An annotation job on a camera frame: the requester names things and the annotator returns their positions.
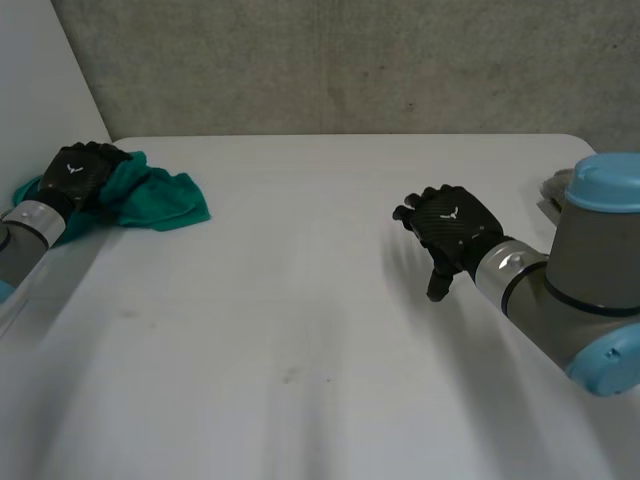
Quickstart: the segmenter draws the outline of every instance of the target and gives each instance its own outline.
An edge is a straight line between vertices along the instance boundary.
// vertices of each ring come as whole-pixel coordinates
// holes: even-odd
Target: light blue joint cover
[[[4,302],[15,291],[15,288],[0,280],[0,303]]]
[[[565,372],[600,397],[635,387],[640,383],[640,323],[614,330],[587,345]]]
[[[566,198],[585,210],[640,213],[640,153],[599,153],[580,160]]]

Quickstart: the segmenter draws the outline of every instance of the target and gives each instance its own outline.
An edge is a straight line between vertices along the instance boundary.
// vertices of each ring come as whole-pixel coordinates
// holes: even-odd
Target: white table
[[[640,475],[638,395],[590,398],[464,275],[429,303],[428,256],[391,220],[408,193],[461,184],[548,250],[537,185],[583,141],[118,145],[190,173],[213,220],[113,229],[73,294],[61,278],[26,305],[0,342],[3,479]]]

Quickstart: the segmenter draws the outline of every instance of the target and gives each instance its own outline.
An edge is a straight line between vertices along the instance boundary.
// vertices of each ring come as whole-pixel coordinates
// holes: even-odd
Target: concrete wall
[[[114,139],[563,132],[640,149],[635,0],[54,0]]]

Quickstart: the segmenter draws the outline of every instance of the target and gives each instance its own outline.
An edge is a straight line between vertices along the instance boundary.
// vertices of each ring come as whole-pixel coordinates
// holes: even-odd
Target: robotic hand
[[[40,180],[38,199],[56,202],[65,211],[98,208],[100,189],[118,165],[131,158],[108,143],[62,147]]]
[[[393,219],[413,232],[433,258],[427,288],[433,302],[449,293],[457,273],[464,270],[475,279],[484,255],[509,239],[496,217],[462,187],[428,187],[422,195],[412,193],[404,202],[410,208],[397,207]]]
[[[64,232],[74,211],[100,207],[98,195],[128,153],[89,142],[63,147],[40,180],[33,200],[0,222],[0,303],[22,283]]]
[[[393,218],[433,257],[440,301],[467,271],[542,352],[587,391],[640,384],[640,155],[600,154],[575,168],[549,256],[504,235],[462,187],[427,188]]]

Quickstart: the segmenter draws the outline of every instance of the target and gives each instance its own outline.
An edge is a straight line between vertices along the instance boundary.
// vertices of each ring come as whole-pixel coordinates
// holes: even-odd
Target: teal cloth
[[[122,162],[100,191],[104,211],[74,212],[56,245],[75,240],[97,224],[164,232],[211,218],[202,192],[189,175],[172,177],[162,168],[149,167],[144,152],[131,155],[133,158]],[[16,190],[13,204],[33,198],[39,183],[40,177],[36,177]]]

